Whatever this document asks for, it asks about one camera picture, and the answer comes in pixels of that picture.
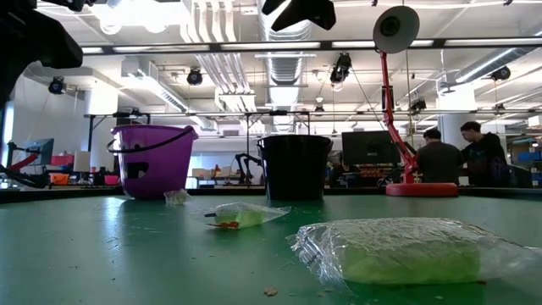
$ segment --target clear plastic wrap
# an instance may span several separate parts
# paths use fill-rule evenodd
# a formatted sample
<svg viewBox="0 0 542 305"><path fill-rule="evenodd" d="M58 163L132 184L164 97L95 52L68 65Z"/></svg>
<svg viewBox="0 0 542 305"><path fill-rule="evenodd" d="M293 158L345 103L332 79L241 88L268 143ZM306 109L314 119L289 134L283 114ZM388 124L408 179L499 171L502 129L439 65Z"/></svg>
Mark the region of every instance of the clear plastic wrap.
<svg viewBox="0 0 542 305"><path fill-rule="evenodd" d="M263 224L288 214L290 210L291 207L268 208L256 204L234 202L196 212L194 215L207 225L236 230Z"/></svg>
<svg viewBox="0 0 542 305"><path fill-rule="evenodd" d="M163 195L166 197L166 206L185 204L192 199L185 190L166 191Z"/></svg>
<svg viewBox="0 0 542 305"><path fill-rule="evenodd" d="M542 255L454 219L351 219L288 237L324 284L446 284L489 280L539 265Z"/></svg>

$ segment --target bucket handle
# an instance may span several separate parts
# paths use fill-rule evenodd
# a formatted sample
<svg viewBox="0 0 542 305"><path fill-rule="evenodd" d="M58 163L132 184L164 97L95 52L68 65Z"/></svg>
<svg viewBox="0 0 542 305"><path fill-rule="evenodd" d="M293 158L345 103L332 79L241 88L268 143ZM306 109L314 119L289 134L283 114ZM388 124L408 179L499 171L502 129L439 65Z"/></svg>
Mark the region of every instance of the bucket handle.
<svg viewBox="0 0 542 305"><path fill-rule="evenodd" d="M168 145L169 143L173 142L173 141L177 141L179 140L181 137L183 136L186 136L188 134L190 134L191 132L194 131L194 128L192 126L186 126L185 129L183 131L181 131L177 136L174 136L172 138L169 138L168 140L166 141L161 141L157 144L153 144L151 146L148 146L148 147L139 147L139 148L128 148L128 149L120 149L120 150L114 150L114 149L111 149L111 146L113 145L113 143L115 143L115 139L111 140L111 142L108 143L107 145L107 150L108 152L110 153L140 153L140 152L145 152L147 150L151 150L151 149L154 149L154 148L159 148L159 147L162 147L164 145Z"/></svg>

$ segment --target computer monitor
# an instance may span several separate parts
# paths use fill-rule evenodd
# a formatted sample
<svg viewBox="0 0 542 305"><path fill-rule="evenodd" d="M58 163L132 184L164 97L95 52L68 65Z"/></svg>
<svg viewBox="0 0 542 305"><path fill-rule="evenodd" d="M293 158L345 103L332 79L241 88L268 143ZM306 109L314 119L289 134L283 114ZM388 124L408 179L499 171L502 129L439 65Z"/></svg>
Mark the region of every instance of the computer monitor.
<svg viewBox="0 0 542 305"><path fill-rule="evenodd" d="M30 149L31 151L39 151L37 160L28 164L28 166L41 166L51 164L51 158L53 157L53 144L54 139L43 139L26 141L23 143L22 148ZM25 157L29 157L32 152L26 152Z"/></svg>
<svg viewBox="0 0 542 305"><path fill-rule="evenodd" d="M345 164L398 164L399 151L388 131L342 133Z"/></svg>

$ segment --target ceiling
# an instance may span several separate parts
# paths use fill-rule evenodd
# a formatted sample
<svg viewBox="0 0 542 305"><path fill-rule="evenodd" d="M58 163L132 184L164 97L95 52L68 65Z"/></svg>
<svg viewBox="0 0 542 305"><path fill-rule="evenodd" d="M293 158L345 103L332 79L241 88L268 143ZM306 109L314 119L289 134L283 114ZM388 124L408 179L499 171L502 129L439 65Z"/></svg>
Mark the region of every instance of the ceiling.
<svg viewBox="0 0 542 305"><path fill-rule="evenodd" d="M536 26L539 17L542 15L542 3L513 3L510 6L492 5L482 7L467 8L443 8L449 4L467 4L470 5L487 3L495 1L430 1L416 0L405 1L405 5L414 7L421 20L421 28L418 34L419 38L436 37L496 37L496 36L521 36L525 35L528 29ZM372 39L373 25L376 19L391 4L401 4L398 1L379 1L376 8L370 6L371 1L339 1L336 3L337 23L329 31L322 30L317 26L312 27L313 40L348 40L348 39ZM170 6L168 14L173 17L164 16L164 19L172 18L180 12L176 12L176 2L160 3L158 5ZM258 16L251 13L256 7L256 0L234 1L234 28L237 39L241 42L252 42L261 39L261 31L258 25ZM132 44L154 44L154 43L183 43L180 37L178 25L169 25L167 28L157 34L151 33L144 26L124 26L115 35L106 35L100 29L100 20L93 15L92 11L85 10L80 15L72 14L70 11L40 3L39 9L59 20L68 33L81 46L89 45L132 45ZM423 78L429 78L433 73L444 69L458 70L467 67L476 60L482 58L492 49L446 49L441 53L440 50L410 50L389 56L388 66L390 68L391 85L394 87L396 99L405 96L409 88L424 82ZM323 106L327 111L352 111L365 110L374 106L376 110L380 109L380 87L382 82L379 55L372 51L350 52L352 59L352 68L356 71L359 79L357 82L354 75L350 75L344 84L342 91L332 91L329 83L330 67L335 63L339 56L338 52L314 52L316 58L307 58L302 77L298 106L296 109L313 110L316 97L324 99ZM265 71L264 61L254 58L254 53L241 53L241 61L251 89L254 91L255 104L258 109L265 109L268 100L268 77ZM174 94L183 97L190 104L190 108L197 112L215 112L219 111L215 99L215 85L203 71L203 83L200 86L189 86L186 82L186 74L190 67L199 66L196 56L193 54L174 54L174 55L154 55L140 57L140 60L150 60L159 70L159 78ZM119 73L119 66L125 60L124 56L89 56L85 57L84 66L91 67L103 75L111 78L121 85L126 86L126 77ZM542 65L542 52L536 50L519 60L508 64L512 71L511 80L514 77L537 69ZM477 80L474 85L476 90L476 102L478 107L490 107L495 103L495 98L512 97L517 94L527 92L539 87L539 79L542 76L540 72L532 73L529 76L514 81L509 86L503 86L496 91L489 91L494 87L491 80ZM125 88L123 90L127 97L120 98L122 106L157 106L164 105L161 99L144 92L140 89ZM435 108L435 99L437 94L435 89L422 93L422 96L428 102L428 108ZM399 101L400 105L407 105L408 98ZM514 105L514 108L535 108L542 105L542 96L535 96L527 99L524 103ZM164 108L165 111L174 111L170 107ZM517 124L528 116L516 115L509 119L507 124ZM478 119L494 119L490 114L479 115ZM352 118L349 116L320 117L315 120L336 120L350 121L372 120L374 117ZM188 124L186 119L167 119L164 124Z"/></svg>

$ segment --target ductwork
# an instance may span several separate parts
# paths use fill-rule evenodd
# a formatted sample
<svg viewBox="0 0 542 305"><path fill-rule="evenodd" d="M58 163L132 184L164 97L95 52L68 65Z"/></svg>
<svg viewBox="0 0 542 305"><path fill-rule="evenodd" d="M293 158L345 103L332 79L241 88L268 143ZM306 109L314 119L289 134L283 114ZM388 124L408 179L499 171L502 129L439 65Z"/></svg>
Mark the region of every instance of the ductwork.
<svg viewBox="0 0 542 305"><path fill-rule="evenodd" d="M525 36L542 36L542 24L526 31ZM491 72L504 67L505 65L521 58L537 47L513 47L507 49L497 49L489 55L477 60L474 64L457 72L455 81L457 84L469 83L481 77L489 75Z"/></svg>
<svg viewBox="0 0 542 305"><path fill-rule="evenodd" d="M276 32L271 30L271 25L277 19L279 14L290 4L290 1L284 2L270 15L262 14L262 7L265 0L257 0L258 18L260 21L260 30L262 32L262 40L267 42L280 41L306 41L311 35L311 23L307 20L299 22L284 30ZM290 54L301 54L299 52L288 52ZM268 58L266 68L268 71L269 85L279 86L269 88L269 100L274 105L274 108L284 108L291 110L291 105L297 103L299 97L299 87L287 87L291 85L299 85L301 83L301 73L303 71L303 58ZM285 118L274 118L275 127L279 131L286 131L293 126L285 124Z"/></svg>

